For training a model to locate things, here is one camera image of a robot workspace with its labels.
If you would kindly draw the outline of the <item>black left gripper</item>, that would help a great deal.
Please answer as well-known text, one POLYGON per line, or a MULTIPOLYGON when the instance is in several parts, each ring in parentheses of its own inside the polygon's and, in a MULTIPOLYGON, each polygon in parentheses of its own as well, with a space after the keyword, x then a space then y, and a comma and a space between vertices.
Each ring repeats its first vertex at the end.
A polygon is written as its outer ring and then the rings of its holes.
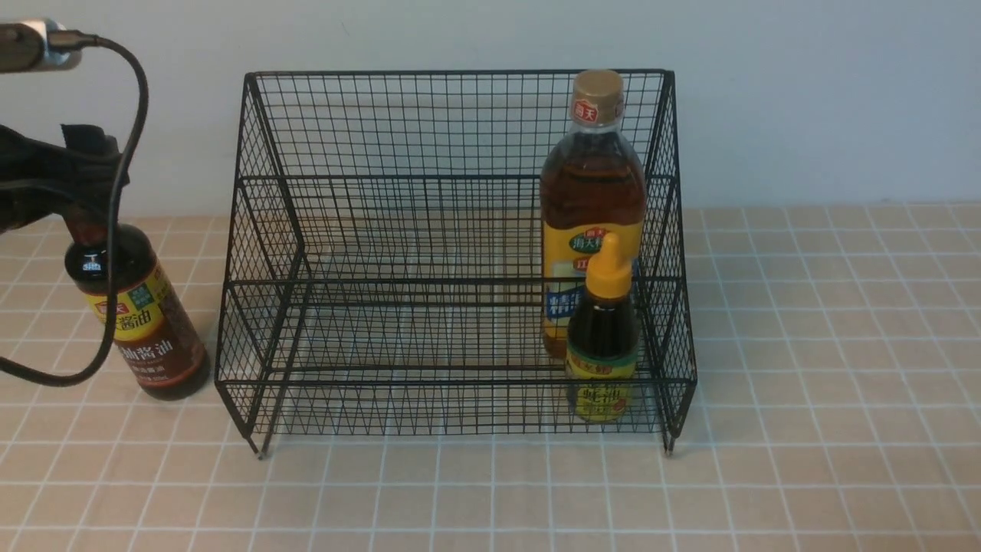
POLYGON ((126 154, 101 126, 64 123, 63 146, 1 129, 1 229, 63 217, 71 233, 118 228, 120 193, 130 184, 126 154))

